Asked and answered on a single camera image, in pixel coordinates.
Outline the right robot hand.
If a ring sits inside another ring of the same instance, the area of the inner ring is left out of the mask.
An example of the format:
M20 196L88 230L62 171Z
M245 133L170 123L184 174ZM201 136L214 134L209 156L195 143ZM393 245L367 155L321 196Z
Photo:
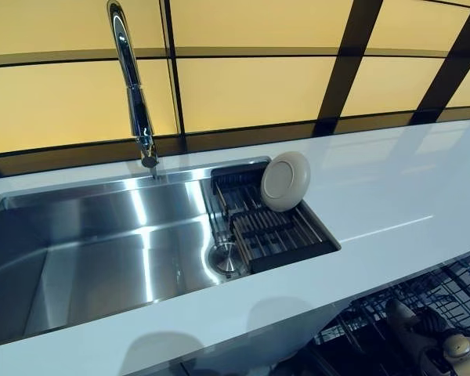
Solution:
M439 347L443 347L443 343L449 337L458 333L444 317L428 306L421 307L417 311L416 320L410 330L415 334L436 340Z

